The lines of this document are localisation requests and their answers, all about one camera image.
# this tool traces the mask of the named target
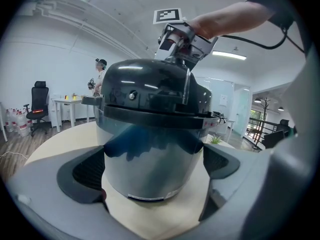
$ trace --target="black cable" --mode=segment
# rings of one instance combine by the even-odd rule
[[[289,36],[286,36],[286,38],[288,38],[288,40],[302,53],[305,53],[305,51],[303,49],[301,49],[294,41],[292,41],[292,39]]]
[[[273,45],[273,46],[266,46],[264,44],[257,43],[255,41],[251,41],[249,39],[246,39],[246,38],[243,38],[243,37],[239,37],[239,36],[234,36],[234,35],[226,35],[226,34],[224,34],[224,35],[222,35],[222,37],[223,38],[230,38],[230,39],[236,39],[236,40],[244,41],[244,42],[247,42],[249,44],[252,44],[252,45],[255,45],[255,46],[259,46],[259,47],[261,47],[263,49],[273,50],[273,49],[276,49],[279,46],[281,46],[285,42],[286,38],[288,37],[287,36],[287,33],[288,33],[287,29],[282,29],[282,32],[284,33],[283,38],[281,39],[280,42],[278,42],[276,45]]]
[[[249,39],[243,38],[243,37],[239,37],[239,36],[234,36],[234,35],[222,35],[223,38],[230,38],[230,39],[235,39],[235,40],[240,40],[243,42],[247,42],[249,44],[255,45],[255,46],[259,46],[263,49],[267,49],[267,50],[273,50],[278,48],[279,46],[281,46],[285,40],[288,38],[288,40],[302,53],[305,53],[305,51],[303,49],[301,49],[294,41],[292,41],[292,39],[288,36],[288,30],[286,28],[281,28],[282,33],[284,34],[283,38],[281,39],[281,41],[279,43],[277,43],[276,45],[273,46],[266,46],[264,44],[255,42],[255,41],[251,41]]]

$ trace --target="glass door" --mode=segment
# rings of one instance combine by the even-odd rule
[[[238,93],[239,102],[236,108],[236,119],[233,130],[242,135],[247,127],[250,91],[248,87],[242,88]]]

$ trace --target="handle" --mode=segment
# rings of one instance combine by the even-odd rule
[[[102,97],[83,96],[81,100],[81,104],[90,105],[90,106],[100,106],[101,103],[102,103]]]

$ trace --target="wooden tabletop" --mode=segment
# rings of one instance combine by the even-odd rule
[[[96,128],[96,122],[89,122],[60,132],[44,142],[26,164],[68,151],[97,146]],[[231,147],[225,142],[222,145]],[[209,176],[203,165],[203,156],[181,192],[161,202],[127,199],[109,184],[105,175],[102,176],[102,188],[107,195],[106,204],[110,214],[147,240],[167,239],[197,226],[208,184]]]

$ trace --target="office chair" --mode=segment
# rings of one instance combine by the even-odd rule
[[[49,88],[46,87],[46,81],[36,81],[34,83],[34,87],[31,89],[32,95],[32,104],[31,104],[31,112],[29,112],[28,106],[29,104],[24,105],[26,108],[26,118],[30,120],[36,120],[36,125],[31,128],[30,135],[33,137],[34,132],[42,128],[44,129],[44,134],[47,134],[46,129],[40,123],[40,121],[44,121],[43,118],[47,116],[48,113],[48,103],[47,103],[47,96],[48,96]]]
[[[281,119],[280,123],[276,126],[276,132],[283,131],[284,136],[288,137],[291,132],[291,128],[289,127],[289,120]]]
[[[283,130],[279,130],[270,134],[266,134],[263,137],[264,139],[261,141],[261,143],[266,149],[272,149],[279,141],[285,138],[285,134]]]

